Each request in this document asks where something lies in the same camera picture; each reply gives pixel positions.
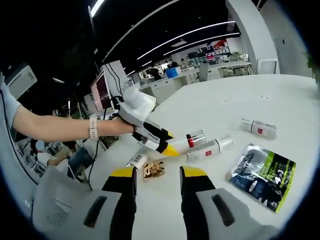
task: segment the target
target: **ceiling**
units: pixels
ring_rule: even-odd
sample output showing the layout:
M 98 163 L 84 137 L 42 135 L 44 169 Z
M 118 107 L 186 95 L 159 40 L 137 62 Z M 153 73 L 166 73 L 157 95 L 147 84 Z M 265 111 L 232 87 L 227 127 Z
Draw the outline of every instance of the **ceiling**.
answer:
M 0 46 L 0 69 L 9 75 L 22 62 L 31 66 L 38 82 L 19 99 L 28 109 L 50 114 L 52 109 L 65 105 L 68 98 L 74 100 L 75 96 L 89 93 L 98 72 L 96 65 L 121 60 L 127 74 L 139 71 L 149 61 L 164 59 L 163 54 L 173 50 L 171 46 L 180 39 L 137 60 L 154 47 L 189 31 L 228 21 L 225 0 L 177 0 L 136 26 L 170 1 L 105 0 L 91 22 L 88 6 L 93 7 L 95 2 L 24 1 L 17 6 L 7 1 L 2 6 L 6 11 L 0 16 L 4 40 Z M 105 58 L 129 30 L 132 31 Z M 227 31 L 223 24 L 182 38 L 190 44 L 238 31 L 237 25 Z M 53 78 L 65 84 L 56 83 Z

